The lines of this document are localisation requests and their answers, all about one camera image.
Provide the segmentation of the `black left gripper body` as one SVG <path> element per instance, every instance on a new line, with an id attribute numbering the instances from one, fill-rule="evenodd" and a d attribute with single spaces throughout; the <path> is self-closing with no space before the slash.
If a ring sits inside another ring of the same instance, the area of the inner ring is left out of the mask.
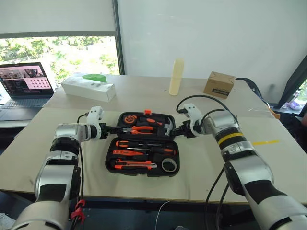
<path id="1" fill-rule="evenodd" d="M 101 134 L 99 139 L 107 139 L 108 135 L 112 133 L 112 127 L 106 123 L 99 123 Z"/>

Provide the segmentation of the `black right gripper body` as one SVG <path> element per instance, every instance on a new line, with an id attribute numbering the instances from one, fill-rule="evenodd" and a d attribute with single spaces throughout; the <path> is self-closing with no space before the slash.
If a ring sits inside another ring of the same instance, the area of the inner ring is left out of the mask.
<path id="1" fill-rule="evenodd" d="M 196 136 L 192 133 L 192 129 L 190 127 L 190 120 L 186 120 L 182 123 L 182 125 L 180 126 L 183 135 L 186 138 L 195 138 Z"/>

